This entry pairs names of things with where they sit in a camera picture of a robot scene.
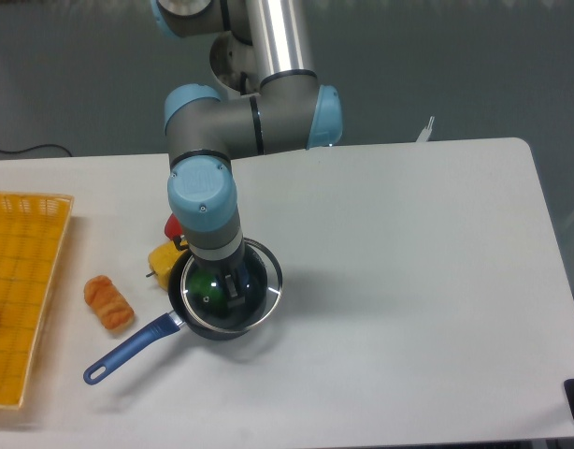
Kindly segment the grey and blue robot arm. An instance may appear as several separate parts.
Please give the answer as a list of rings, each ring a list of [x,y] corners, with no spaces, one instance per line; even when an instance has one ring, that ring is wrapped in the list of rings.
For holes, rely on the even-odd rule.
[[[232,299],[249,278],[231,164],[240,158],[331,146],[343,131],[337,90],[321,85],[299,1],[155,1],[176,37],[217,34],[240,76],[238,97],[187,84],[165,100],[168,200],[195,263]]]

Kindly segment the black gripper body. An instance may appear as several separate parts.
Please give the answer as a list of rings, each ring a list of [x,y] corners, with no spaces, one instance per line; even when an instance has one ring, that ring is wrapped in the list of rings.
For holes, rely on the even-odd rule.
[[[195,235],[195,243],[184,236],[175,236],[172,242],[181,251],[172,270],[172,283],[186,285],[193,268],[202,268],[221,280],[231,275],[237,282],[245,257],[242,235]]]

